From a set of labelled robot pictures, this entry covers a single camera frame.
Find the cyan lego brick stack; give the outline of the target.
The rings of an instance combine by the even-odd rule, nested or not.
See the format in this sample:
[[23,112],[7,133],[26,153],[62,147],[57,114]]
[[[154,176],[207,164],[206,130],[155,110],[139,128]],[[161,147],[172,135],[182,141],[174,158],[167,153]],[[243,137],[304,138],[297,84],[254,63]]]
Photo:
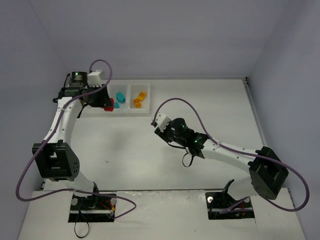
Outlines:
[[118,102],[115,102],[115,103],[114,103],[114,108],[115,108],[115,109],[119,109],[119,108],[120,108],[120,105],[119,105]]

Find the yellow round lego brick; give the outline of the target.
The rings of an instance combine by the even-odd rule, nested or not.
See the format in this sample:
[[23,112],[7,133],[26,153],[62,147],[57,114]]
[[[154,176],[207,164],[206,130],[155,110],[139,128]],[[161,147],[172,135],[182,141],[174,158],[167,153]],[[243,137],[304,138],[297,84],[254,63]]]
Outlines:
[[140,102],[142,102],[145,98],[147,97],[147,93],[146,92],[140,92],[138,95],[138,99]]

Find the yellow black striped lego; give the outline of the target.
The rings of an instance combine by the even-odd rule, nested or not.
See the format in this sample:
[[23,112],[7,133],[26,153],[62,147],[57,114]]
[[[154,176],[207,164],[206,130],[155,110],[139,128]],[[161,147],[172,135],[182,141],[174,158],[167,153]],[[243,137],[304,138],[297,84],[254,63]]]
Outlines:
[[132,100],[132,102],[133,102],[133,105],[134,105],[135,108],[139,109],[139,108],[142,107],[142,103],[141,103],[141,101],[139,101],[138,98],[134,98],[134,99]]

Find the cyan round lego brick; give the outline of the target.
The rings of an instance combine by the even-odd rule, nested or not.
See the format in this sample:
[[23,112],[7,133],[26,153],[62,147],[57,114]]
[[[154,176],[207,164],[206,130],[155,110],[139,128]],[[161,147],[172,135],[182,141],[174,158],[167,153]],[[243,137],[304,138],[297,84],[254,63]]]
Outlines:
[[117,92],[115,97],[116,100],[121,104],[124,104],[126,102],[126,97],[122,92]]

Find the red round lego brick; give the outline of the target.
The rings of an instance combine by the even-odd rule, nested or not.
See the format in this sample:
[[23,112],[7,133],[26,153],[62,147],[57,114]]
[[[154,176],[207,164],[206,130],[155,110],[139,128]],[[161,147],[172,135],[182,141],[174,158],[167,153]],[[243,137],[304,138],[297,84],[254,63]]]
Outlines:
[[109,102],[106,104],[106,106],[103,107],[104,111],[106,112],[112,112],[114,110],[115,102],[113,98],[109,99]]

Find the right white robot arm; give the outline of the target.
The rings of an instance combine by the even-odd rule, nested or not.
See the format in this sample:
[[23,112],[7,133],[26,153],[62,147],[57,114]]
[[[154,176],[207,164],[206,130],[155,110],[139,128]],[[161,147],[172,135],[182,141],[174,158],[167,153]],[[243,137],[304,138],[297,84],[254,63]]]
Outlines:
[[188,128],[183,118],[170,120],[160,114],[152,123],[155,134],[167,144],[174,142],[177,148],[184,149],[192,157],[210,159],[222,162],[244,171],[244,178],[231,179],[226,184],[223,193],[233,200],[259,195],[267,200],[275,200],[289,175],[288,170],[281,166],[281,161],[268,147],[263,147],[257,153],[250,151],[242,154],[237,148],[223,147],[214,143],[209,137]]

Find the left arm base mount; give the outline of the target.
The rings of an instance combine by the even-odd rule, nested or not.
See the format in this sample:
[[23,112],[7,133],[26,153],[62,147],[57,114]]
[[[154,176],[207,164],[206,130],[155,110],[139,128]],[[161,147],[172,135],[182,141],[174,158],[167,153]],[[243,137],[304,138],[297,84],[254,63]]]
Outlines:
[[116,211],[116,194],[108,196],[91,195],[80,197],[72,195],[69,207],[69,223],[111,223]]

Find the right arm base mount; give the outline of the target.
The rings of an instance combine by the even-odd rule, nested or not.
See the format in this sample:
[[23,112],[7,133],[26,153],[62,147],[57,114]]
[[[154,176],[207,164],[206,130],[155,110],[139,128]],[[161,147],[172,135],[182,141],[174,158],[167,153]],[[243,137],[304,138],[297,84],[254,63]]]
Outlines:
[[234,200],[228,194],[219,191],[205,192],[207,216],[209,220],[254,219],[251,199]]

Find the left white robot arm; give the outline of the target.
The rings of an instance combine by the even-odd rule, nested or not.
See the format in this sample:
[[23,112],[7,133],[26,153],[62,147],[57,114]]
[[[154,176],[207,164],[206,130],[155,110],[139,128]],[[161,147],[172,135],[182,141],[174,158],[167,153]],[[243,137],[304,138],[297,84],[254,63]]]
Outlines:
[[80,160],[71,147],[73,130],[79,115],[87,106],[103,109],[113,105],[102,80],[103,71],[74,71],[70,83],[63,86],[53,102],[57,110],[48,134],[35,143],[32,154],[42,178],[58,182],[79,197],[99,191],[97,184],[80,170]]

